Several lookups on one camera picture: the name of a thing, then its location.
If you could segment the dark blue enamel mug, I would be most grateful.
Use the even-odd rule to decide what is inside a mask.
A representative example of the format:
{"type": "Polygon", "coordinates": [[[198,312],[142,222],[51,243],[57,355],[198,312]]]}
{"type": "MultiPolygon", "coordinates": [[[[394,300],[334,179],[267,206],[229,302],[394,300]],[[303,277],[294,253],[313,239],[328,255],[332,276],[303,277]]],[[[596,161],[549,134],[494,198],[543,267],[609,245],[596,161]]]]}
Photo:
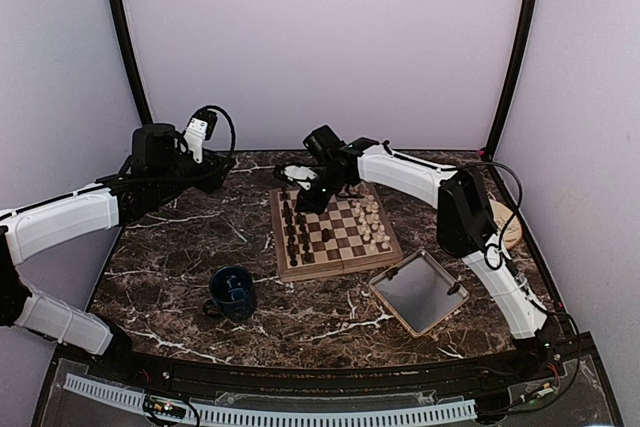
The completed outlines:
{"type": "Polygon", "coordinates": [[[224,266],[215,272],[209,281],[209,295],[202,313],[211,318],[244,322],[257,308],[253,277],[241,266],[224,266]]]}

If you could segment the cream floral ceramic plate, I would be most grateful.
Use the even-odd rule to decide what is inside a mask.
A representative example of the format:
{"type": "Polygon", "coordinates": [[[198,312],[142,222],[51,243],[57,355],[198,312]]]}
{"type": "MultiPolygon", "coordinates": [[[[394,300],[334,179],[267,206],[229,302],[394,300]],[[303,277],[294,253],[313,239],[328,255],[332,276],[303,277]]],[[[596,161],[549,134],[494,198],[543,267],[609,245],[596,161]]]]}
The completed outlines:
{"type": "Polygon", "coordinates": [[[496,200],[490,200],[494,222],[498,227],[498,233],[504,233],[503,241],[507,249],[514,248],[522,241],[523,231],[517,217],[510,220],[513,212],[506,205],[496,200]]]}

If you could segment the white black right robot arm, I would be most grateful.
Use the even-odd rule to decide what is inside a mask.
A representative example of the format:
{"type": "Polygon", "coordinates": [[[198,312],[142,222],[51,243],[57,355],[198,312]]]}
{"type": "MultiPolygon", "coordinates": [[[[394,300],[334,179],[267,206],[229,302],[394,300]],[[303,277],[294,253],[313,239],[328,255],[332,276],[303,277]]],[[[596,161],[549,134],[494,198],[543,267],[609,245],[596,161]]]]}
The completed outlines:
{"type": "Polygon", "coordinates": [[[424,201],[437,212],[440,248],[481,280],[505,317],[513,340],[549,342],[555,325],[511,260],[478,164],[436,164],[366,137],[346,143],[327,125],[307,136],[304,145],[315,164],[288,164],[278,170],[285,181],[300,188],[298,211],[321,214],[332,195],[361,182],[424,201]]]}

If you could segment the black left frame post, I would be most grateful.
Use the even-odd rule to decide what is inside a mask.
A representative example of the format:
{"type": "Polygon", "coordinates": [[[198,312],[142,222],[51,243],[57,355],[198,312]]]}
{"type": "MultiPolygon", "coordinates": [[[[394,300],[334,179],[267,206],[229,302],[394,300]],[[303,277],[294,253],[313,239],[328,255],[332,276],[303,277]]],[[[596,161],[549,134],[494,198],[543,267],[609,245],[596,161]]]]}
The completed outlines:
{"type": "Polygon", "coordinates": [[[124,0],[108,0],[112,22],[123,62],[130,92],[134,101],[137,116],[142,125],[150,124],[152,119],[142,77],[140,75],[134,46],[132,43],[124,0]]]}

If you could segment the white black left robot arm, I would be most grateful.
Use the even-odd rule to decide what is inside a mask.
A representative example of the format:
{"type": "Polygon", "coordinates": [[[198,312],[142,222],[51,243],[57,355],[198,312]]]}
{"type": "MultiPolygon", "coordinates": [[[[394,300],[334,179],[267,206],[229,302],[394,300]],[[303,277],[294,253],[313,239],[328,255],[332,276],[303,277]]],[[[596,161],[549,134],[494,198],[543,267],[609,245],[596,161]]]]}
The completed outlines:
{"type": "Polygon", "coordinates": [[[212,193],[235,165],[235,149],[205,148],[219,118],[219,106],[198,109],[186,128],[167,123],[136,129],[132,151],[120,170],[79,190],[1,213],[1,324],[21,327],[102,356],[101,364],[120,383],[141,374],[140,359],[126,347],[119,328],[71,307],[22,281],[17,267],[36,254],[86,234],[125,227],[195,188],[212,193]]]}

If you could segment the white chess pieces row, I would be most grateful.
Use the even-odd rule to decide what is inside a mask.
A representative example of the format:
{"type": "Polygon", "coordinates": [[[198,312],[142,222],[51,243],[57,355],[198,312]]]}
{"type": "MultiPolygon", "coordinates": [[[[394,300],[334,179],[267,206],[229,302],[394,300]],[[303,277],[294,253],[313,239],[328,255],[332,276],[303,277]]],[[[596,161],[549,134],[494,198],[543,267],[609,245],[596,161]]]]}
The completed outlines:
{"type": "Polygon", "coordinates": [[[391,237],[382,223],[380,205],[371,194],[351,202],[360,237],[367,252],[391,250],[391,237]]]}

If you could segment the black right frame post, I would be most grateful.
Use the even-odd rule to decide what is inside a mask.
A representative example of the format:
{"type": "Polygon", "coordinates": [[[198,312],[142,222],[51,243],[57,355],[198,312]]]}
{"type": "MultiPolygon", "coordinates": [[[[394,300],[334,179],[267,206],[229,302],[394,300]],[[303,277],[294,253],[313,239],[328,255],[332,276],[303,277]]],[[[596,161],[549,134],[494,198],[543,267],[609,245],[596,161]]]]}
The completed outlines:
{"type": "Polygon", "coordinates": [[[496,107],[495,116],[484,147],[484,159],[493,160],[506,125],[509,110],[515,95],[530,28],[535,11],[536,0],[522,0],[516,25],[511,54],[505,73],[504,83],[496,107]]]}

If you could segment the silver metal tray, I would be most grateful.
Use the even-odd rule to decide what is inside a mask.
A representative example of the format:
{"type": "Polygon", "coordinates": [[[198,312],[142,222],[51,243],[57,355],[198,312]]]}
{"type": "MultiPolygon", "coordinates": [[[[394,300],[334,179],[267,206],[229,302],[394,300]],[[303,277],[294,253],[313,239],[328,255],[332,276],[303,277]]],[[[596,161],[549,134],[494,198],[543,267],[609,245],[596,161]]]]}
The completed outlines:
{"type": "Polygon", "coordinates": [[[373,277],[369,287],[413,338],[425,335],[469,299],[461,283],[425,250],[373,277]]]}

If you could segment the wooden folding chess board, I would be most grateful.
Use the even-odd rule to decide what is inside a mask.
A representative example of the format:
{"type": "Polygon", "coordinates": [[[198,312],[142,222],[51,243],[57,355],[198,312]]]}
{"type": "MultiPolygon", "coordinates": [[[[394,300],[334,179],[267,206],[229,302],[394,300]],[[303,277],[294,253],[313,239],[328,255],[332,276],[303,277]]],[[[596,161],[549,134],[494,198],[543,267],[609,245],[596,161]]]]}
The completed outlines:
{"type": "Polygon", "coordinates": [[[382,207],[382,202],[373,185],[361,183],[355,188],[333,196],[327,209],[321,214],[301,213],[306,222],[306,231],[309,233],[310,253],[313,256],[312,263],[304,262],[304,251],[301,239],[301,230],[296,222],[295,211],[298,190],[283,187],[270,192],[271,219],[275,238],[277,268],[280,279],[286,282],[311,280],[347,273],[360,272],[391,266],[403,259],[403,252],[396,238],[395,232],[382,207]],[[293,238],[286,233],[288,227],[284,221],[283,200],[280,200],[281,189],[288,191],[288,200],[291,207],[291,216],[296,229],[293,238]],[[391,237],[391,250],[379,253],[367,252],[360,237],[356,220],[352,212],[351,202],[355,199],[371,194],[380,205],[382,223],[385,225],[388,235],[391,237]],[[322,241],[322,230],[330,231],[330,240],[322,241]],[[295,242],[298,265],[292,267],[289,264],[291,255],[287,251],[287,244],[295,242]]]}

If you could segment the black frame post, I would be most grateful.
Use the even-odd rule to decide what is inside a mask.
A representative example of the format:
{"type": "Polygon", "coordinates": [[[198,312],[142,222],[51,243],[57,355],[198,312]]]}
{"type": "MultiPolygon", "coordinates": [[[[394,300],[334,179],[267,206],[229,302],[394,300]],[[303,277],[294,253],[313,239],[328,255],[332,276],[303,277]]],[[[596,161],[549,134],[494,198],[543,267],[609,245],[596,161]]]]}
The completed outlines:
{"type": "Polygon", "coordinates": [[[522,0],[516,25],[511,54],[505,73],[504,83],[496,107],[495,116],[484,147],[484,159],[493,160],[506,125],[509,110],[515,95],[530,28],[535,11],[536,0],[522,0]]]}
{"type": "Polygon", "coordinates": [[[142,77],[140,75],[134,46],[132,43],[124,0],[108,0],[112,22],[123,62],[130,92],[134,101],[137,116],[142,125],[150,124],[152,119],[142,77]]]}

